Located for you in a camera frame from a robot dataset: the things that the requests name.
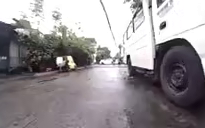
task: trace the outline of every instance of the street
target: street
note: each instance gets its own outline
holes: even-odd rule
[[[0,128],[197,128],[204,121],[205,101],[179,108],[148,78],[129,78],[125,66],[0,85]]]

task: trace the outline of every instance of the roof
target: roof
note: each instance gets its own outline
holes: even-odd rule
[[[12,38],[16,34],[15,27],[0,21],[0,38]]]

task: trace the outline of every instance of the wheel rim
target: wheel rim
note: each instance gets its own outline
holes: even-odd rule
[[[166,76],[169,88],[175,93],[184,92],[188,88],[187,70],[184,64],[174,63]]]

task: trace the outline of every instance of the wheel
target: wheel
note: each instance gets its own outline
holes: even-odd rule
[[[199,101],[205,91],[205,76],[198,55],[189,47],[175,46],[164,56],[160,81],[167,97],[187,107]]]
[[[128,74],[129,74],[129,76],[135,76],[136,75],[136,70],[132,66],[131,59],[128,59]]]

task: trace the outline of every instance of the curb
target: curb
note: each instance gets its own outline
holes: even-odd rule
[[[91,66],[86,66],[86,67],[78,67],[76,70],[82,70],[82,69],[86,69],[89,68]],[[24,75],[20,75],[20,76],[14,76],[12,78],[5,78],[5,79],[0,79],[0,84],[4,84],[6,82],[10,82],[10,81],[15,81],[15,80],[25,80],[25,79],[34,79],[34,78],[38,78],[38,77],[44,77],[44,76],[50,76],[50,75],[55,75],[58,74],[58,71],[50,71],[50,72],[44,72],[44,73],[35,73],[32,75],[28,75],[28,74],[24,74]]]

